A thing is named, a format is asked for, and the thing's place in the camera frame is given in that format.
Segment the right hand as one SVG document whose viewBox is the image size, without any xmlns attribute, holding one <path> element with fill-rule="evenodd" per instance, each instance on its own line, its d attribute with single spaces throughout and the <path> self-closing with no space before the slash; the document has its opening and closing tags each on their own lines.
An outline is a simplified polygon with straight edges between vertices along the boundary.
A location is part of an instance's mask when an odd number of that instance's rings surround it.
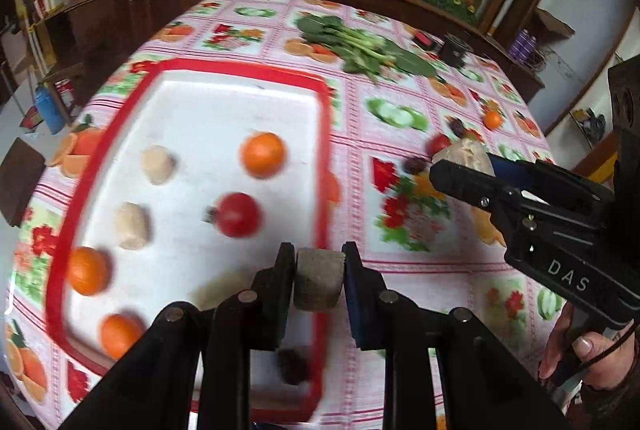
<svg viewBox="0 0 640 430">
<path fill-rule="evenodd" d="M 555 371 L 566 350 L 566 333 L 573 322 L 574 307 L 566 302 L 544 348 L 544 357 L 538 367 L 540 380 L 547 380 Z M 588 363 L 620 341 L 620 335 L 608 339 L 597 332 L 579 336 L 572 347 L 582 363 Z M 629 337 L 616 350 L 593 363 L 584 378 L 585 384 L 597 390 L 614 390 L 623 384 L 636 363 L 636 340 Z"/>
</svg>

